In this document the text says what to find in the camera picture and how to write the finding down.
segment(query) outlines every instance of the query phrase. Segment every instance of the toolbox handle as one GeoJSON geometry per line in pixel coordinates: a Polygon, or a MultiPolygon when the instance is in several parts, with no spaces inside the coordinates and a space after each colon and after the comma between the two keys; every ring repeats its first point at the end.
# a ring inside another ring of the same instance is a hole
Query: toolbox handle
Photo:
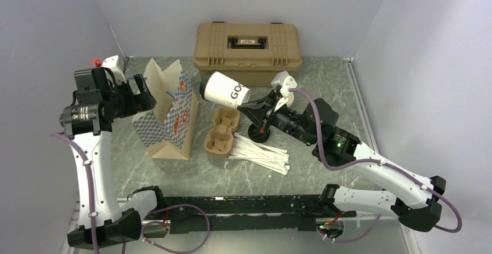
{"type": "Polygon", "coordinates": [[[266,48],[266,38],[258,38],[259,44],[237,44],[236,37],[230,37],[229,42],[231,43],[232,49],[265,49],[266,48]]]}

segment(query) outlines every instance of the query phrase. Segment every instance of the brown paper bag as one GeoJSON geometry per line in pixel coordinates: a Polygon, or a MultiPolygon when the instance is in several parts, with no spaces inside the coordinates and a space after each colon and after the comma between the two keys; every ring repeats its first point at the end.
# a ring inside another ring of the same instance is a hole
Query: brown paper bag
{"type": "Polygon", "coordinates": [[[151,59],[143,74],[157,104],[132,123],[152,158],[190,158],[198,99],[179,60],[164,71],[151,59]]]}

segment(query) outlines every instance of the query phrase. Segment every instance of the marble tabletop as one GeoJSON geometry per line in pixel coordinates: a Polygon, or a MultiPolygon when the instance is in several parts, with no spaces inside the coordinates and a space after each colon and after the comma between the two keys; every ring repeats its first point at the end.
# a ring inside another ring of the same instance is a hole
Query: marble tabletop
{"type": "MultiPolygon", "coordinates": [[[[277,129],[272,129],[266,144],[288,150],[291,169],[286,176],[249,161],[207,155],[203,143],[205,135],[213,127],[212,115],[219,105],[201,99],[198,93],[200,74],[193,66],[193,58],[154,58],[162,69],[177,59],[191,78],[200,99],[190,160],[152,159],[133,128],[132,118],[117,119],[113,123],[111,165],[118,197],[126,197],[133,190],[150,185],[158,185],[165,196],[319,194],[328,183],[356,189],[379,189],[376,184],[346,170],[326,170],[311,155],[312,146],[306,147],[277,129]]],[[[143,73],[149,60],[149,57],[130,58],[125,74],[143,73]]],[[[299,88],[309,92],[313,98],[324,98],[340,115],[338,127],[367,142],[354,86],[343,58],[305,57],[301,69],[293,76],[299,88]]],[[[250,99],[263,97],[270,90],[251,88],[250,99]]],[[[302,112],[307,103],[302,96],[296,95],[291,108],[302,112]]],[[[250,124],[242,116],[238,133],[247,136],[250,124]]]]}

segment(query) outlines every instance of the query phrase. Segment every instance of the toolbox lid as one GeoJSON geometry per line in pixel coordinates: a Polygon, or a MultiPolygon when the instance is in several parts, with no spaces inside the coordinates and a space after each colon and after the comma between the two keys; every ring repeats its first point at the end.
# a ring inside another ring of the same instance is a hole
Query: toolbox lid
{"type": "Polygon", "coordinates": [[[302,64],[297,29],[282,23],[202,23],[193,62],[199,70],[295,71],[302,64]]]}

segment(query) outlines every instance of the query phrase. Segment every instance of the black plastic lid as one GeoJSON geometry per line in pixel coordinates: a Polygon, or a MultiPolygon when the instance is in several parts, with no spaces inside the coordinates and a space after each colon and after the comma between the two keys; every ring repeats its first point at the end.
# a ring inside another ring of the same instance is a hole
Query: black plastic lid
{"type": "Polygon", "coordinates": [[[207,87],[208,80],[210,79],[210,77],[212,77],[212,74],[214,74],[216,72],[218,72],[218,70],[212,70],[212,71],[208,72],[207,74],[205,74],[205,76],[203,76],[203,79],[201,80],[200,94],[201,94],[201,98],[204,100],[207,100],[205,98],[205,88],[207,87]]]}

